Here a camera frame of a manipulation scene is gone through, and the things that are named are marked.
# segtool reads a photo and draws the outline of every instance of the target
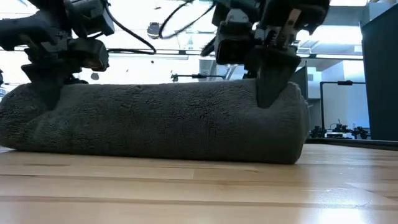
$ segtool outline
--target wire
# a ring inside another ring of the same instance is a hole
[[[339,124],[339,123],[333,123],[333,124],[331,124],[330,127],[329,127],[329,129],[331,129],[331,127],[332,127],[333,125],[336,125],[336,126],[337,126],[337,124]]]
[[[89,37],[89,38],[90,38],[90,39],[96,39],[97,37],[101,37],[102,35],[104,35],[104,33],[100,32],[100,33],[97,33],[97,34],[95,34],[95,35],[92,35],[92,36]]]
[[[200,56],[206,57],[209,56],[214,51],[214,43],[216,41],[216,37],[213,37],[212,40],[205,45],[205,47],[201,50]]]
[[[137,40],[141,41],[143,44],[145,44],[146,46],[148,46],[152,50],[152,52],[149,52],[149,51],[135,50],[135,49],[108,49],[108,52],[118,52],[118,53],[119,52],[130,52],[130,53],[135,53],[135,54],[148,54],[148,55],[156,54],[156,49],[155,49],[155,47],[152,44],[150,44],[148,41],[146,41],[146,39],[140,37],[139,35],[137,35],[133,31],[131,31],[130,29],[125,27],[124,25],[122,25],[117,19],[115,19],[115,17],[112,15],[111,11],[109,10],[109,7],[111,6],[111,3],[109,3],[108,0],[103,0],[103,2],[105,4],[106,12],[109,14],[109,17],[111,18],[111,20],[116,25],[118,25],[118,27],[120,27],[124,32],[127,32],[128,34],[130,34],[133,37],[135,37]]]
[[[174,34],[168,35],[168,36],[163,36],[163,30],[164,27],[166,26],[166,24],[169,22],[169,20],[174,16],[175,13],[178,12],[178,10],[180,10],[182,7],[186,6],[187,4],[192,3],[194,0],[188,0],[185,3],[179,5],[179,7],[177,7],[176,9],[174,9],[174,11],[166,18],[166,20],[163,22],[163,24],[160,26],[159,29],[159,38],[160,39],[171,39],[172,37],[175,37],[177,35],[179,35],[181,32],[183,32],[184,30],[188,29],[190,26],[192,26],[194,23],[196,23],[199,19],[201,19],[204,15],[208,14],[215,6],[216,3],[215,1],[213,1],[213,4],[201,15],[199,16],[197,19],[195,19],[194,21],[192,21],[191,23],[189,23],[188,25],[184,26],[183,28],[175,31]]]

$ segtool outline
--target ceiling light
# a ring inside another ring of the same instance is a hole
[[[297,56],[302,57],[302,58],[307,58],[307,57],[310,57],[310,54],[297,54]]]
[[[146,58],[146,59],[164,59],[164,60],[188,60],[188,55],[145,55],[145,54],[124,54],[110,53],[110,58]]]
[[[170,55],[178,55],[180,53],[179,50],[156,50],[157,54],[170,54]]]
[[[317,54],[317,58],[324,59],[358,59],[362,60],[362,55],[330,55],[330,54]]]
[[[319,26],[315,32],[310,35],[308,31],[298,32],[297,40],[319,41],[322,44],[362,44],[362,33],[359,26]]]
[[[331,0],[331,6],[365,6],[368,0]]]

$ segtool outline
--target wooden surface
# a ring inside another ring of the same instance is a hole
[[[296,166],[0,154],[0,224],[397,220],[398,152],[306,145]]]

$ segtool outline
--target metal bracket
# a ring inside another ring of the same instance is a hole
[[[276,46],[286,48],[292,40],[296,38],[297,31],[294,30],[294,25],[296,21],[299,19],[301,14],[301,10],[293,9],[290,14],[289,18],[287,19],[285,25],[279,31],[276,37]]]
[[[228,68],[228,71],[226,72],[225,76],[226,76],[226,80],[230,80],[232,75],[235,72],[236,67],[238,67],[237,65],[232,65],[230,68]]]
[[[1,85],[4,84],[4,79],[2,77],[2,73],[3,73],[3,71],[0,69],[0,87],[1,87]]]
[[[257,45],[245,63],[245,69],[256,71],[257,105],[269,108],[287,86],[301,58],[294,51],[283,51]]]

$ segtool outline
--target black cable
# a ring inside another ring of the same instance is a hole
[[[336,125],[336,126],[337,126],[337,124],[338,124],[338,123],[333,123],[333,124],[331,124],[330,127],[329,127],[329,129],[331,129],[331,127],[332,127],[333,125]]]
[[[101,37],[102,35],[104,35],[104,33],[100,32],[98,34],[92,35],[91,37],[88,37],[90,39],[96,39],[97,37]]]
[[[209,56],[214,51],[214,43],[216,41],[216,37],[213,37],[210,42],[208,42],[205,47],[201,50],[200,56],[206,57]]]
[[[190,26],[192,26],[194,23],[196,23],[199,19],[201,19],[204,15],[208,14],[215,6],[216,3],[215,1],[213,1],[213,4],[197,19],[195,19],[194,21],[192,21],[191,23],[189,23],[188,25],[184,26],[183,28],[177,30],[174,34],[168,35],[166,37],[163,36],[163,30],[164,27],[166,26],[166,24],[169,22],[169,20],[174,16],[175,13],[178,12],[178,10],[180,10],[182,7],[186,6],[187,4],[192,3],[194,0],[188,0],[185,3],[179,5],[179,7],[177,7],[176,9],[174,9],[174,11],[166,18],[166,20],[163,22],[163,24],[160,26],[159,29],[159,38],[160,39],[170,39],[172,37],[175,37],[176,35],[179,35],[181,32],[183,32],[184,30],[186,30],[187,28],[189,28]]]
[[[222,78],[225,79],[226,78],[226,74],[222,74],[222,75],[206,75],[206,74],[192,74],[192,75],[179,75],[179,74],[173,74],[172,78],[175,77],[190,77],[190,78]]]
[[[135,37],[137,40],[141,41],[143,44],[146,44],[146,46],[148,46],[152,50],[152,52],[148,52],[148,51],[134,50],[134,49],[108,49],[108,52],[131,52],[131,53],[135,53],[135,54],[148,54],[148,55],[156,54],[156,49],[155,49],[155,47],[152,44],[150,44],[148,41],[146,41],[146,39],[140,37],[139,35],[137,35],[133,31],[131,31],[130,29],[125,27],[124,25],[122,25],[117,19],[115,19],[115,17],[112,15],[111,11],[109,10],[109,7],[110,7],[111,3],[109,3],[108,0],[103,0],[103,2],[105,4],[106,12],[109,14],[109,17],[111,18],[111,20],[116,25],[118,25],[118,27],[120,27],[124,32],[127,32],[128,34],[130,34],[133,37]]]
[[[73,75],[67,77],[64,82],[64,85],[72,85],[72,84],[88,84],[86,80],[81,80],[79,78],[75,78]]]

